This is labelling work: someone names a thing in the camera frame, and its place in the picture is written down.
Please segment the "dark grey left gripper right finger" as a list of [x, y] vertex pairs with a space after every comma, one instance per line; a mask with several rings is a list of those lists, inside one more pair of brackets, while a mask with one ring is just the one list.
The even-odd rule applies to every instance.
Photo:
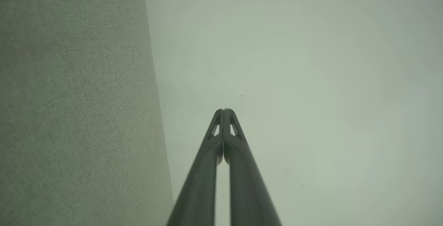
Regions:
[[281, 226], [235, 112], [224, 109], [224, 157], [230, 173], [231, 226]]

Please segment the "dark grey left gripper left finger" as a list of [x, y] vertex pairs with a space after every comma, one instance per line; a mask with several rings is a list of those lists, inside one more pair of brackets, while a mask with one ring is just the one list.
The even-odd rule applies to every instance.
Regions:
[[167, 226], [213, 226], [217, 165], [223, 157], [223, 109], [218, 109], [209, 124]]

